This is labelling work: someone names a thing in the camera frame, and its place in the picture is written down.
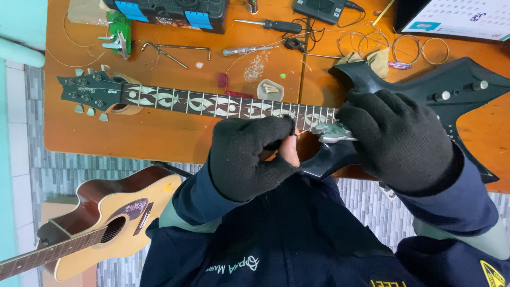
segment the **navy jacket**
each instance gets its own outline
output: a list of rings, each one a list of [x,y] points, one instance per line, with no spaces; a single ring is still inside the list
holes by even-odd
[[[296,174],[238,203],[218,193],[206,163],[149,226],[140,286],[505,287],[506,250],[495,255],[492,243],[477,241],[495,228],[498,211],[476,167],[466,158],[463,165],[437,195],[398,194],[420,228],[443,237],[405,238],[394,254],[345,208],[331,181]],[[503,236],[489,237],[508,246]]]

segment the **acoustic guitar body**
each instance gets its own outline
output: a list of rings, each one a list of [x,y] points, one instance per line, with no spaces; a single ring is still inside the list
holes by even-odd
[[[38,249],[83,237],[105,226],[106,231],[100,243],[49,262],[45,268],[57,281],[63,281],[102,260],[135,254],[150,242],[145,230],[159,217],[180,184],[178,175],[157,165],[121,180],[82,183],[76,190],[76,209],[50,219],[39,229],[42,244]]]

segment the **gray tile floor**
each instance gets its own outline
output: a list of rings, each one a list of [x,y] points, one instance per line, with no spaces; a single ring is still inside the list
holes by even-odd
[[[91,155],[55,153],[47,151],[43,143],[43,71],[26,68],[27,117],[29,131],[30,172],[33,192],[34,222],[40,226],[40,204],[47,198],[74,196],[76,187],[89,179],[119,179],[149,165],[148,161]],[[173,163],[178,168],[196,173],[198,164]],[[390,202],[374,182],[341,179],[341,196],[349,210],[368,225],[379,240],[396,250],[398,242],[414,235],[413,216],[401,201]],[[510,195],[490,194],[498,206],[508,232],[510,224]],[[138,286],[148,246],[133,256],[113,258],[97,265],[97,286]]]

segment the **blue latch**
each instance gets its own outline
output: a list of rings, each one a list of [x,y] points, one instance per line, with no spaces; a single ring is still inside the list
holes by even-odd
[[[137,3],[129,3],[124,1],[115,1],[117,8],[126,15],[128,19],[149,22],[147,17],[142,14]]]
[[[202,12],[191,12],[184,11],[188,22],[193,27],[204,28],[204,29],[212,29],[211,22],[209,21],[209,13]]]

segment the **wooden table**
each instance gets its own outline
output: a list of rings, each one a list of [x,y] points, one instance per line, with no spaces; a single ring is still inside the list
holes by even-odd
[[[375,3],[370,0],[357,0],[357,3],[367,11],[367,17],[361,23],[339,29],[316,22],[314,30],[326,28],[337,31],[360,31],[365,34],[371,32],[372,28],[363,23],[374,20],[373,11],[382,10],[386,1]],[[281,47],[270,50],[271,53],[268,55],[261,78],[254,82],[244,80],[245,68],[260,52],[250,54],[236,62],[238,56],[227,58],[221,54],[221,51],[226,47],[267,45],[277,42],[281,33],[237,23],[233,19],[290,21],[301,15],[293,14],[292,0],[280,2],[259,0],[257,15],[247,13],[243,4],[241,0],[231,1],[227,14],[227,32],[224,35],[134,21],[132,35],[137,42],[133,48],[131,60],[122,60],[119,56],[106,51],[90,66],[98,68],[100,64],[106,64],[112,71],[124,73],[144,85],[209,93],[223,92],[222,88],[216,86],[216,73],[224,73],[230,67],[228,70],[229,90],[256,94],[259,81],[267,78],[285,87],[284,102],[338,108],[344,102],[346,90],[327,73],[335,60],[303,56],[297,51],[285,49],[282,43],[280,43]],[[73,76],[75,68],[59,63],[54,57],[69,66],[81,66],[96,59],[90,54],[100,55],[104,51],[99,44],[88,48],[80,47],[67,39],[62,30],[62,21],[67,7],[68,0],[53,0],[48,7],[46,45],[49,51],[46,51],[44,102],[46,148],[59,152],[204,163],[211,144],[212,129],[218,119],[145,108],[136,115],[110,115],[110,120],[104,123],[100,122],[97,116],[75,113],[74,103],[60,100],[62,88],[56,76]],[[358,15],[357,11],[345,10],[340,20],[341,25],[352,22]],[[392,11],[390,10],[387,15],[381,19],[379,26],[389,37],[390,43],[393,43],[396,35],[391,32]],[[65,27],[69,37],[83,46],[96,43],[97,36],[102,36],[106,31],[106,27],[74,24],[67,20],[65,20]],[[338,56],[340,52],[337,41],[343,34],[342,32],[326,32],[312,53]],[[341,51],[344,54],[352,52],[350,35],[346,35],[344,39]],[[426,38],[420,37],[420,39],[424,42]],[[146,41],[208,46],[212,50],[211,61],[207,60],[207,54],[204,51],[179,49],[170,49],[167,52],[188,65],[189,70],[162,56],[155,61],[154,50],[139,51]],[[479,64],[510,78],[508,69],[510,58],[500,51],[499,46],[456,40],[446,40],[446,42],[450,47],[449,61],[469,56]],[[353,37],[353,43],[357,46],[359,38]],[[384,47],[383,45],[378,47],[374,41],[367,41],[367,43],[369,51]],[[416,54],[417,51],[416,44],[410,39],[401,40],[397,48],[409,54]],[[431,61],[440,62],[444,59],[446,50],[440,41],[433,40],[427,45],[426,52]],[[397,52],[397,56],[402,61],[408,61],[411,58],[400,52]],[[203,68],[196,68],[197,62],[204,63]],[[418,61],[410,70],[390,70],[386,80],[389,82],[405,80],[432,69],[434,66]],[[285,74],[286,78],[282,79],[280,74]],[[463,115],[457,121],[457,125],[463,141],[473,155],[501,178],[500,181],[489,184],[488,188],[492,191],[510,193],[510,153],[508,152],[510,125],[505,121],[508,118],[505,117],[506,108],[510,108],[509,94]],[[352,176],[352,174],[352,169],[342,173],[345,176]]]

